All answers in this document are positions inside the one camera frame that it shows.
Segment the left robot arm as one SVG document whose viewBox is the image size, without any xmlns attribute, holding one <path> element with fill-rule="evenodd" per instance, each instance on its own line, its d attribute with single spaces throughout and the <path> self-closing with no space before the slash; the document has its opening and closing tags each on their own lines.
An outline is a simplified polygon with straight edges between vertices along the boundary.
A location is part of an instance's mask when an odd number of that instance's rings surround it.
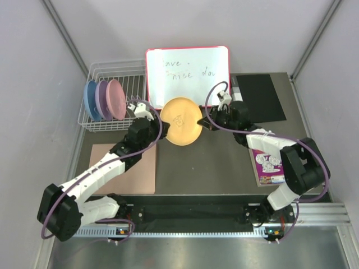
<svg viewBox="0 0 359 269">
<path fill-rule="evenodd" d="M 111 179 L 130 170 L 142 158 L 142 153 L 167 136 L 170 124 L 161 119 L 136 118 L 127 134 L 95 165 L 78 177 L 60 186 L 50 184 L 43 192 L 37 214 L 45 231 L 59 241 L 72 238 L 80 227 L 105 219 L 121 222 L 127 208 L 118 198 L 108 194 L 91 201 L 89 198 Z"/>
</svg>

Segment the purple plate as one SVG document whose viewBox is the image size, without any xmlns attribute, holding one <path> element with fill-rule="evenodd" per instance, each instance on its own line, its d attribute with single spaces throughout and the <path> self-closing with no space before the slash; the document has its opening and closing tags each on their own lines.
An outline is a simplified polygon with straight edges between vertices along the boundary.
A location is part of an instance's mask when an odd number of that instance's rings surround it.
<svg viewBox="0 0 359 269">
<path fill-rule="evenodd" d="M 96 108 L 103 119 L 106 121 L 112 120 L 112 115 L 108 110 L 106 90 L 108 82 L 106 80 L 101 80 L 98 82 L 95 89 L 95 103 Z"/>
</svg>

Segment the pink plate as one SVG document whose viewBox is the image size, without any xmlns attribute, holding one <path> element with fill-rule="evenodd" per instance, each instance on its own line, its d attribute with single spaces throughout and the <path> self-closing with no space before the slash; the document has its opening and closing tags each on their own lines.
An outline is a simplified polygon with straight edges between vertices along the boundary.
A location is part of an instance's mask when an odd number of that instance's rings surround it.
<svg viewBox="0 0 359 269">
<path fill-rule="evenodd" d="M 105 93 L 108 110 L 111 115 L 118 120 L 124 120 L 126 115 L 126 96 L 120 82 L 115 79 L 109 81 Z"/>
</svg>

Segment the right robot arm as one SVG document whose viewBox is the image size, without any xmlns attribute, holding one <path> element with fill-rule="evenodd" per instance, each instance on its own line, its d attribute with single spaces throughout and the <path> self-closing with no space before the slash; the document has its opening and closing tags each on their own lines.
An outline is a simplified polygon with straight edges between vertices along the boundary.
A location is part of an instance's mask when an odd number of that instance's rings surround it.
<svg viewBox="0 0 359 269">
<path fill-rule="evenodd" d="M 255 125 L 242 101 L 205 108 L 204 111 L 205 117 L 198 121 L 200 125 L 212 131 L 228 131 L 238 144 L 268 154 L 282 166 L 284 182 L 260 205 L 265 220 L 276 221 L 281 217 L 282 209 L 303 194 L 321 184 L 328 185 L 330 170 L 312 138 L 286 138 Z"/>
</svg>

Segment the blue plate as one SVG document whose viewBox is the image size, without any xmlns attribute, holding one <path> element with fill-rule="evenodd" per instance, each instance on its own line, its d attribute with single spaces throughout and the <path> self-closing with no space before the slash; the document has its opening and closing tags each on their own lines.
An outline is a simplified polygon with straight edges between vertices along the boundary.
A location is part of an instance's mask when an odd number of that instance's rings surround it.
<svg viewBox="0 0 359 269">
<path fill-rule="evenodd" d="M 93 80 L 88 81 L 84 87 L 83 102 L 88 116 L 95 122 L 101 120 L 101 116 L 96 108 L 95 90 L 97 83 Z"/>
</svg>

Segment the orange plate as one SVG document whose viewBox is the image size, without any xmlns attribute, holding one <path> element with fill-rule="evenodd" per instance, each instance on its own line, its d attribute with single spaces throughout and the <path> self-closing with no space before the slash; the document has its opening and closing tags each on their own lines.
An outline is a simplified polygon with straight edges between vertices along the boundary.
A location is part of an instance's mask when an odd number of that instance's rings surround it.
<svg viewBox="0 0 359 269">
<path fill-rule="evenodd" d="M 174 145 L 190 145 L 201 135 L 202 126 L 197 121 L 202 118 L 202 112 L 189 98 L 177 97 L 168 101 L 160 118 L 170 124 L 166 139 Z"/>
</svg>

